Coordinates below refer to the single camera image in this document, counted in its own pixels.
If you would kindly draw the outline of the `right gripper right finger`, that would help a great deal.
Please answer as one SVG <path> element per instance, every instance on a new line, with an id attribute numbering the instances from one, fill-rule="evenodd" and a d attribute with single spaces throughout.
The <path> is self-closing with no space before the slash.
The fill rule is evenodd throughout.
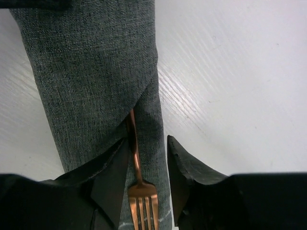
<path id="1" fill-rule="evenodd" d="M 173 137 L 167 163 L 174 225 L 181 230 L 304 230 L 304 172 L 224 175 L 207 166 Z"/>

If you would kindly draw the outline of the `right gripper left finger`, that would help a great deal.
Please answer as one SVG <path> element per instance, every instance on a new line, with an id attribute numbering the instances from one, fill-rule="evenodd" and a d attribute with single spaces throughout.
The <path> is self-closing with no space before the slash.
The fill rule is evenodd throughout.
<path id="1" fill-rule="evenodd" d="M 0 176 L 3 230 L 116 230 L 119 228 L 129 144 L 123 138 L 105 153 L 54 180 Z"/>

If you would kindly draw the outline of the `copper fork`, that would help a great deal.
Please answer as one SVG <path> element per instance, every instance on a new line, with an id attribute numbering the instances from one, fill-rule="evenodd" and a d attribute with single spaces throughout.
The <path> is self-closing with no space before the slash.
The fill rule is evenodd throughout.
<path id="1" fill-rule="evenodd" d="M 142 178 L 134 110 L 128 114 L 126 124 L 136 177 L 136 184 L 128 188 L 133 225 L 136 230 L 157 230 L 159 228 L 157 190 L 154 184 Z"/>

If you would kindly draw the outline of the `grey cloth napkin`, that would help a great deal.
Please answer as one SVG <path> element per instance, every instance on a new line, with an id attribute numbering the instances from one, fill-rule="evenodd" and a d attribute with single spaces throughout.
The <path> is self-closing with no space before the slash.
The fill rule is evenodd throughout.
<path id="1" fill-rule="evenodd" d="M 143 179 L 172 229 L 153 0 L 73 0 L 65 11 L 11 9 L 64 171 L 126 136 L 133 110 Z"/>

